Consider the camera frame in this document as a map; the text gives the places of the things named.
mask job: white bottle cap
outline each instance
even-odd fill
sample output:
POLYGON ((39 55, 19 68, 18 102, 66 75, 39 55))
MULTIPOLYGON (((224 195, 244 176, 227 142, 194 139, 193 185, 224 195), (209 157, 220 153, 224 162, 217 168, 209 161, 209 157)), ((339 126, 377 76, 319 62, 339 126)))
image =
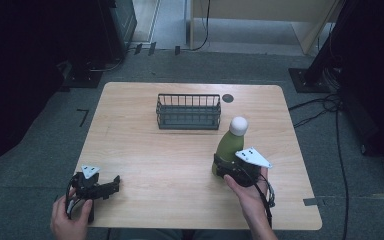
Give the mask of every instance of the white bottle cap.
POLYGON ((238 137, 245 135, 248 129, 248 121, 243 117, 235 117, 230 122, 229 131, 238 137))

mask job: wire basket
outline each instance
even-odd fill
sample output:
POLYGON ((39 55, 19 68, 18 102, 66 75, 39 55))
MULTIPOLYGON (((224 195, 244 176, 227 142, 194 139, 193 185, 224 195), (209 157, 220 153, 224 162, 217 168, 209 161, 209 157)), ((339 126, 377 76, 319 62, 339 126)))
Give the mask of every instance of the wire basket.
POLYGON ((218 94, 158 94, 160 129, 217 130, 220 125, 218 94))

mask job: gray carpet floor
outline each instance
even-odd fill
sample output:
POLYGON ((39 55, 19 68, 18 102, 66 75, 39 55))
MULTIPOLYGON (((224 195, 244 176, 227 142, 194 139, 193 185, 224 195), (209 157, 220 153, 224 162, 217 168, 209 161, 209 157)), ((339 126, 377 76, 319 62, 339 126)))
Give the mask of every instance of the gray carpet floor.
MULTIPOLYGON (((288 68, 307 68, 311 57, 157 50, 130 52, 117 69, 105 72, 96 89, 57 92, 23 141, 0 158, 0 239, 51 239, 52 203, 64 194, 81 153, 93 113, 107 82, 276 84, 288 106, 326 96, 298 94, 288 68), (89 114, 82 126, 84 112, 89 114)), ((291 112, 294 123, 323 110, 312 104, 291 112)), ((341 239, 346 207, 334 113, 296 129, 323 227, 318 231, 276 231, 280 239, 341 239)), ((339 138, 349 189, 347 239, 384 239, 384 158, 363 156, 345 112, 339 138)), ((91 228, 88 239, 105 239, 91 228)))

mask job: wooden table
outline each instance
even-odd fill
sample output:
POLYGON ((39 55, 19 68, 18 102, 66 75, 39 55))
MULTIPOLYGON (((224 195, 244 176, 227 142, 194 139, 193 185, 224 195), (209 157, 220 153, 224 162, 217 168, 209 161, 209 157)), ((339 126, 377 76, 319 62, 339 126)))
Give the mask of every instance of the wooden table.
POLYGON ((245 148, 272 164, 274 229, 317 230, 322 222, 282 89, 268 85, 108 83, 76 170, 101 167, 99 183, 120 175, 120 192, 96 200, 95 227, 246 229, 235 194, 211 173, 213 153, 234 116, 249 122, 245 148), (231 94, 219 130, 160 130, 159 93, 231 94))

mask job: human hand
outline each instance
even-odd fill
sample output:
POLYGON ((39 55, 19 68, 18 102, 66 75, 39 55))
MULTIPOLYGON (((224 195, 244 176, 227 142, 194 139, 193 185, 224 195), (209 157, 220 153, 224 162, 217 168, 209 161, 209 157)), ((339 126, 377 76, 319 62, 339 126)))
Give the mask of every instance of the human hand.
MULTIPOLYGON (((268 181, 267 172, 267 168, 261 168, 261 175, 268 181)), ((242 187, 229 175, 224 175, 224 180, 239 198, 242 214, 251 230, 252 239, 276 240, 277 237, 267 220, 266 209, 264 208, 262 199, 256 187, 242 187)), ((257 185, 264 195, 267 196, 267 183, 263 177, 260 176, 257 185)))
MULTIPOLYGON (((261 175, 267 178, 267 168, 261 168, 261 175)), ((242 214, 249 223, 249 221, 255 221, 256 219, 266 218, 266 211, 255 186, 242 187, 229 175, 224 175, 226 184, 236 193, 239 198, 239 203, 242 207, 242 214)), ((257 182, 258 187, 267 196, 267 183, 260 177, 257 182)))
MULTIPOLYGON (((74 195, 76 190, 70 190, 69 197, 74 195)), ((77 220, 68 219, 65 209, 65 195, 53 204, 51 230, 58 240, 84 240, 87 234, 89 213, 92 209, 92 200, 87 200, 82 207, 81 215, 77 220)))

